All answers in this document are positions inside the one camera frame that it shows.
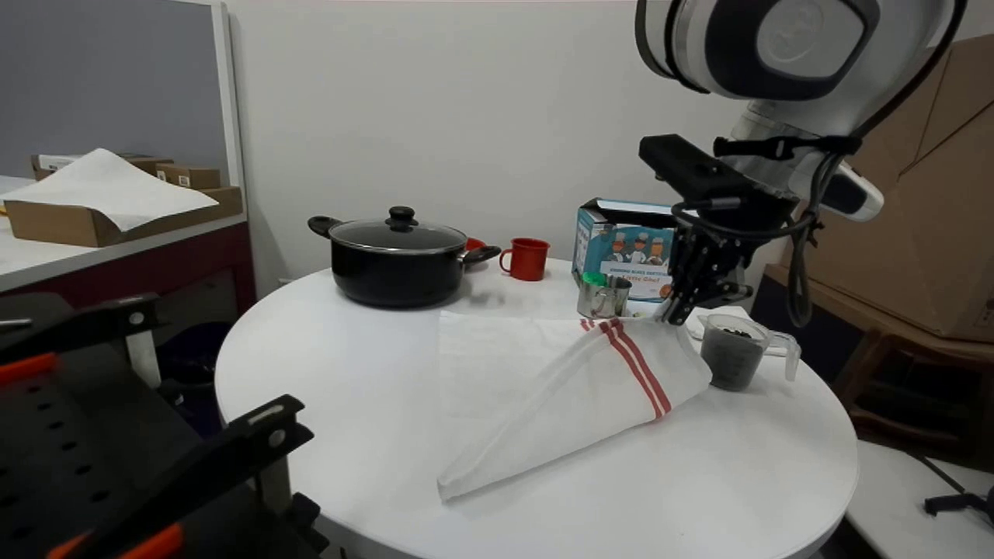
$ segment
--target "white towel with red stripe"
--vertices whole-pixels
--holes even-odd
[[[712,386],[684,329],[654,318],[589,324],[506,416],[436,474],[441,500],[526,474],[627,428],[657,421]]]

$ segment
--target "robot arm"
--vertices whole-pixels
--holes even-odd
[[[961,10],[965,0],[639,0],[637,46],[654,74],[751,100],[715,154],[679,135],[639,145],[684,195],[662,318],[741,297],[735,272],[778,235],[795,243],[795,317],[804,313],[800,253],[819,203],[851,217],[881,203],[844,154],[930,72]]]

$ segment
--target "lid knob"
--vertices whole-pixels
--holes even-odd
[[[394,203],[394,208],[391,208],[391,217],[387,217],[385,223],[387,223],[387,227],[416,227],[414,208]]]

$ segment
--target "round white table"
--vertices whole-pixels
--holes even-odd
[[[795,554],[840,522],[857,438],[808,366],[766,358],[747,392],[709,389],[516,480],[444,503],[436,471],[584,329],[566,260],[540,281],[496,265],[452,304],[372,311],[328,271],[258,302],[216,358],[216,399],[240,416],[305,399],[314,441],[288,455],[294,490],[361,536],[414,554]]]

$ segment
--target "cardboard box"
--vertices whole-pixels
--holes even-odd
[[[32,173],[34,173],[34,179],[44,179],[44,176],[54,173],[60,167],[71,163],[75,158],[76,154],[32,154]],[[169,163],[169,158],[153,158],[153,154],[125,154],[125,158],[147,173],[156,173],[156,167]]]
[[[66,244],[114,244],[127,240],[142,240],[206,220],[219,220],[229,214],[241,214],[241,189],[201,189],[216,198],[210,208],[169,214],[136,228],[120,232],[106,214],[75,203],[32,203],[32,200],[6,200],[12,235],[38,240],[38,243],[66,243]]]
[[[930,335],[994,341],[994,37],[955,44],[867,135],[869,223],[826,214],[810,279]]]
[[[165,183],[187,187],[187,189],[216,189],[216,187],[224,187],[219,183],[219,170],[215,170],[215,167],[187,167],[187,163],[172,163],[172,161],[156,163],[156,176],[161,176]]]
[[[624,276],[634,302],[668,302],[675,227],[668,203],[589,198],[576,210],[573,279]]]

